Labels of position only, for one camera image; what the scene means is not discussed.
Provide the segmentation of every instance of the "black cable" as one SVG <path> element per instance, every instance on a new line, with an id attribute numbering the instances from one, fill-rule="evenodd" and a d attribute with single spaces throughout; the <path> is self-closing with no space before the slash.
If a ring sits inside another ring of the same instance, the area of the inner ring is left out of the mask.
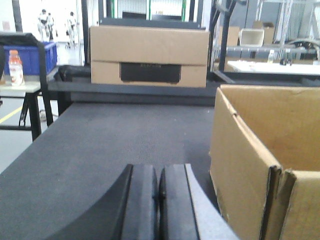
<path id="1" fill-rule="evenodd" d="M 248 19 L 248 12 L 249 12 L 249 4 L 250 0 L 247 0 L 246 2 L 246 13 L 245 13 L 245 20 L 244 20 L 244 28 L 247 27 L 247 19 Z"/>

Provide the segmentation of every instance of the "gray carpet surface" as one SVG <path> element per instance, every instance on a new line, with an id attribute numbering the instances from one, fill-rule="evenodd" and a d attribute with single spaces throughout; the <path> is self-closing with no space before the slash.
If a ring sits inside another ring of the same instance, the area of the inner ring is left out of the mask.
<path id="1" fill-rule="evenodd" d="M 0 239 L 40 240 L 90 208 L 127 164 L 209 175 L 213 107 L 74 103 L 0 175 Z"/>

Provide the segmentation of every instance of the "white table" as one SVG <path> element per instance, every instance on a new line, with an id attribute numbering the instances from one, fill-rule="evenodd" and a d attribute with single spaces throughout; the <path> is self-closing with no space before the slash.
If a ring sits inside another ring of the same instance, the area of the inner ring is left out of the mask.
<path id="1" fill-rule="evenodd" d="M 0 94 L 10 92 L 24 92 L 28 94 L 35 93 L 40 90 L 40 82 L 39 81 L 26 81 L 24 85 L 21 86 L 12 86 L 10 82 L 6 82 L 3 85 L 0 85 Z"/>
<path id="2" fill-rule="evenodd" d="M 292 64 L 280 65 L 279 63 L 254 62 L 254 61 L 228 61 L 236 72 L 265 73 L 265 74 L 297 74 L 320 76 L 320 65 Z"/>
<path id="3" fill-rule="evenodd" d="M 24 99 L 19 125 L 0 125 L 0 130 L 31 131 L 32 140 L 41 134 L 41 122 L 39 117 L 38 94 L 41 86 L 38 81 L 26 81 L 24 85 L 12 86 L 11 83 L 0 85 L 0 98 Z M 25 96 L 17 96 L 18 93 L 25 93 Z M 27 111 L 31 126 L 25 126 Z"/>

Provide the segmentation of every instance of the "orange juice bottle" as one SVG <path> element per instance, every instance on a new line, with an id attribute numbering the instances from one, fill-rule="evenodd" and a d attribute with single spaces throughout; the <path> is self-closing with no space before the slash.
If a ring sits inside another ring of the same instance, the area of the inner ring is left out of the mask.
<path id="1" fill-rule="evenodd" d="M 12 86 L 20 86 L 25 83 L 22 61 L 17 50 L 10 50 L 9 53 L 9 69 Z"/>

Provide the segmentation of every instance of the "cardboard box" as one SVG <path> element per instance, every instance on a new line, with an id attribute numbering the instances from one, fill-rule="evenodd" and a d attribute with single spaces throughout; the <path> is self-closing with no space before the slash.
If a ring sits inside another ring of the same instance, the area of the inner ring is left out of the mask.
<path id="1" fill-rule="evenodd" d="M 263 44 L 272 44 L 274 42 L 275 25 L 272 22 L 254 21 L 254 29 L 264 29 Z"/>
<path id="2" fill-rule="evenodd" d="M 166 82 L 167 79 L 159 82 L 149 81 L 123 81 L 121 79 L 120 63 L 98 62 L 91 63 L 91 79 L 95 84 L 117 84 L 117 85 L 140 85 L 140 86 L 162 86 L 162 87 L 206 87 L 207 66 L 183 65 L 180 69 L 179 82 Z"/>
<path id="3" fill-rule="evenodd" d="M 210 175 L 243 240 L 320 239 L 320 89 L 222 85 Z"/>
<path id="4" fill-rule="evenodd" d="M 221 41 L 222 41 L 222 31 L 223 31 L 223 27 L 220 26 L 218 40 L 217 40 L 220 46 L 221 46 Z M 233 47 L 233 46 L 238 45 L 239 32 L 240 32 L 240 27 L 238 27 L 238 26 L 230 26 L 229 27 L 228 39 L 226 41 L 227 46 Z"/>
<path id="5" fill-rule="evenodd" d="M 203 30 L 94 26 L 91 82 L 206 87 L 208 45 Z"/>

